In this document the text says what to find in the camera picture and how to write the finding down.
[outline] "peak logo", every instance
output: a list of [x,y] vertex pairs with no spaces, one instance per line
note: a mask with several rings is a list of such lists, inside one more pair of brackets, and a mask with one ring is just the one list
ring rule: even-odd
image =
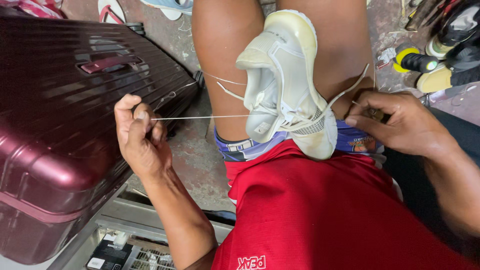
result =
[[265,256],[239,258],[239,267],[237,270],[257,270],[265,269]]

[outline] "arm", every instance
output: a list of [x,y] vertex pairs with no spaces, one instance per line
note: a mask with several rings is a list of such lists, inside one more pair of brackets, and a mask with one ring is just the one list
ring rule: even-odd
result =
[[[217,247],[215,232],[172,167],[167,131],[138,96],[125,95],[115,105],[122,156],[142,181],[167,234],[175,266],[185,269]],[[150,140],[145,136],[152,132]]]
[[[409,92],[364,92],[346,123],[399,152],[423,156],[425,171],[449,225],[480,235],[480,170],[447,129]],[[391,117],[386,124],[365,116],[368,108]]]

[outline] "maroon suitcase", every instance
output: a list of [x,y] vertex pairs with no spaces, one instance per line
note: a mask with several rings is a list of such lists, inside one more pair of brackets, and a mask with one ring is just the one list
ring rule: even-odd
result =
[[0,254],[37,264],[131,173],[115,103],[132,93],[174,117],[198,86],[123,25],[0,15],[0,37]]

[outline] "shoe label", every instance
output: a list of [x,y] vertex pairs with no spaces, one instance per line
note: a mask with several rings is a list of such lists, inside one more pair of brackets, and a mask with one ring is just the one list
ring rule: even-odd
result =
[[270,125],[268,123],[265,123],[265,122],[262,122],[259,126],[257,126],[257,128],[255,128],[255,132],[263,134],[267,130],[269,130],[271,127],[272,127],[272,125]]

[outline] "thigh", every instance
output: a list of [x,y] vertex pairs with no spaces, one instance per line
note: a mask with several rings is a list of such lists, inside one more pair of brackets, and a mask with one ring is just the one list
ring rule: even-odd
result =
[[[235,68],[235,61],[263,27],[264,15],[257,0],[195,0],[193,43],[200,66],[206,73],[205,83],[214,116],[250,113],[243,101],[225,93],[217,82],[241,97],[245,95],[247,73]],[[216,118],[217,133],[228,141],[247,139],[246,121],[247,117]]]
[[277,0],[277,10],[293,9],[312,21],[318,50],[313,69],[317,91],[330,101],[352,86],[370,64],[360,85],[332,106],[337,118],[347,114],[356,92],[373,87],[374,66],[366,0]]

